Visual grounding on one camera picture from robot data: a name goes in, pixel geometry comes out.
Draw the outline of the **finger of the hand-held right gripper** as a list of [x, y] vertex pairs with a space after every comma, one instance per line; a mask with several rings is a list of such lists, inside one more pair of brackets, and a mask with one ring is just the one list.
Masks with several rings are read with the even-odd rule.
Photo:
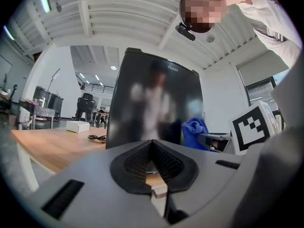
[[201, 144], [202, 146], [206, 147], [211, 151], [216, 151], [216, 152], [223, 152], [229, 140], [230, 140], [229, 133], [228, 134], [200, 133], [197, 136], [197, 141], [199, 144]]

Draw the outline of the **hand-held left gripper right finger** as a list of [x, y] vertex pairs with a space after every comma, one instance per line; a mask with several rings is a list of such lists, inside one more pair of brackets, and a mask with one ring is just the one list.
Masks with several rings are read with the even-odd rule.
[[161, 218], [152, 213], [152, 227], [231, 228], [238, 200], [221, 195], [237, 173], [241, 157], [195, 150], [166, 141], [152, 141], [152, 157], [167, 186]]

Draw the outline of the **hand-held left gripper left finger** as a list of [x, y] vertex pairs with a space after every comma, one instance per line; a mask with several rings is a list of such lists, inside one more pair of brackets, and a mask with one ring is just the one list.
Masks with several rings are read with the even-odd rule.
[[150, 194], [133, 194], [113, 180], [113, 160], [147, 141], [89, 154], [43, 183], [28, 198], [31, 213], [51, 228], [166, 228]]

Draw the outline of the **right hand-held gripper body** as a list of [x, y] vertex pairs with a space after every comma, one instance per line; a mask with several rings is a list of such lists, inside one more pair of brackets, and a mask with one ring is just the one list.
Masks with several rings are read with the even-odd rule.
[[256, 143], [264, 143], [277, 134], [276, 119], [269, 105], [257, 101], [229, 121], [230, 139], [224, 153], [246, 154], [248, 148]]

